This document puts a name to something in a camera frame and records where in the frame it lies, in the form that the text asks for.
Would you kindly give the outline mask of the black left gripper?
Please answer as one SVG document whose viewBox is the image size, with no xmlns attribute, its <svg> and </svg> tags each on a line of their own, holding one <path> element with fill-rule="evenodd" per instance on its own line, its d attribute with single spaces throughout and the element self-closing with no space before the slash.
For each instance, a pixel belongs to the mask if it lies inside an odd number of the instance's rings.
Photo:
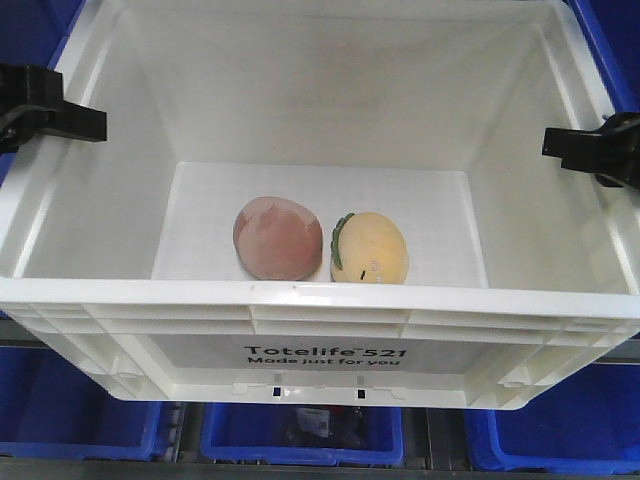
<svg viewBox="0 0 640 480">
<path fill-rule="evenodd" d="M 37 135 L 104 142 L 107 113 L 63 98 L 63 75 L 38 65 L 1 64 L 1 152 Z"/>
</svg>

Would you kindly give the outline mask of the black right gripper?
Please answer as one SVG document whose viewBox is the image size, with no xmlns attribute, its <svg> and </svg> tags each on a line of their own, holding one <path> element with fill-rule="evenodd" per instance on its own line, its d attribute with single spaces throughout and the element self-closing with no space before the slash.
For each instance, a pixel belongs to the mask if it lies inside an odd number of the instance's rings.
<svg viewBox="0 0 640 480">
<path fill-rule="evenodd" d="M 546 128 L 542 154 L 563 169 L 596 173 L 603 187 L 638 189 L 639 113 L 616 113 L 595 130 Z"/>
</svg>

